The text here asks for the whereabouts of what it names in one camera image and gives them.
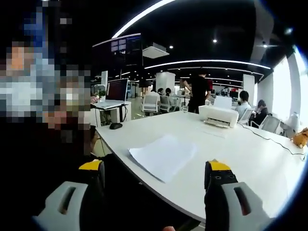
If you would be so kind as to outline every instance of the black mouse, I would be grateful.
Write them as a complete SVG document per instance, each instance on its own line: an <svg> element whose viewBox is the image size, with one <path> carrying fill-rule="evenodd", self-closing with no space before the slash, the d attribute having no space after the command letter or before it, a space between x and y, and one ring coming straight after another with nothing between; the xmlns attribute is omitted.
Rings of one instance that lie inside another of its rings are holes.
<svg viewBox="0 0 308 231"><path fill-rule="evenodd" d="M121 128L123 125L122 124L120 124L120 123L113 123L113 124L111 124L110 125L110 129L112 129L112 130L115 130L115 129L118 129L118 128Z"/></svg>

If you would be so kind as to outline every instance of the ceiling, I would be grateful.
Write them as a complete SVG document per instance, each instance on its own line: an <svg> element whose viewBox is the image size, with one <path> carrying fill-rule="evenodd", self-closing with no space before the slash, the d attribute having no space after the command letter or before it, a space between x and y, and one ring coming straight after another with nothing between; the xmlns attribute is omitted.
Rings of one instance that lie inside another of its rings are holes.
<svg viewBox="0 0 308 231"><path fill-rule="evenodd" d="M157 2L159 0L62 0L61 17L73 19L70 25L60 25L61 35L65 38L62 46L67 46L65 62L91 64L89 49L92 45L110 39L130 19ZM284 34L286 28L256 0L175 0L149 13L120 35L141 33L144 44L155 42L166 47L170 55L156 59L144 57L143 67L124 68L122 73L130 72L125 76L139 80L142 77L154 78L160 71L170 71L179 80L180 77L197 73L203 67L213 78L241 81L243 73L252 73L258 81L272 70L226 62L143 68L208 59L248 62L273 68L291 48L289 35ZM277 46L264 48L264 41ZM91 75L94 77L100 72L99 69L92 69ZM110 77L117 75L119 70L109 70ZM218 80L218 84L230 82Z"/></svg>

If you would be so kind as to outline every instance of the white printer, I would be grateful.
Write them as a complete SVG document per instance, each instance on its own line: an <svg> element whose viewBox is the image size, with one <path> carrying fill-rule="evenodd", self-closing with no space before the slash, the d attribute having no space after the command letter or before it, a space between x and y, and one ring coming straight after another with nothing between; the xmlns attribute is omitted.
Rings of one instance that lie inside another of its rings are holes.
<svg viewBox="0 0 308 231"><path fill-rule="evenodd" d="M233 128L239 118L237 111L211 105L199 106L199 115L205 123L224 128Z"/></svg>

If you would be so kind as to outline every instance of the glass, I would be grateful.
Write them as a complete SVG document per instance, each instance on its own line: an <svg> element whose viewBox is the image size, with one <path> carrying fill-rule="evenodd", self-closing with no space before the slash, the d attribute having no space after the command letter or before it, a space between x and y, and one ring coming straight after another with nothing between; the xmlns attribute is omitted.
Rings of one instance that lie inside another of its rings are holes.
<svg viewBox="0 0 308 231"><path fill-rule="evenodd" d="M187 112L188 112L188 106L183 105L183 106L182 106L182 111L183 111L184 113L187 113Z"/></svg>

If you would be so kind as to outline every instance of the office floor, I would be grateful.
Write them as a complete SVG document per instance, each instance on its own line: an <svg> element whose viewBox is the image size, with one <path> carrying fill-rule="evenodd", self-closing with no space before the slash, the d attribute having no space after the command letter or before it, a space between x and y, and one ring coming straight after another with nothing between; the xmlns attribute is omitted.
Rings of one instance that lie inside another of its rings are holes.
<svg viewBox="0 0 308 231"><path fill-rule="evenodd" d="M128 101L131 102L131 119L144 118L145 115L141 111L142 98L137 97L134 99L128 99ZM100 139L96 141L93 152L96 156L99 156L99 157L102 157L102 156L105 156L111 153L107 145Z"/></svg>

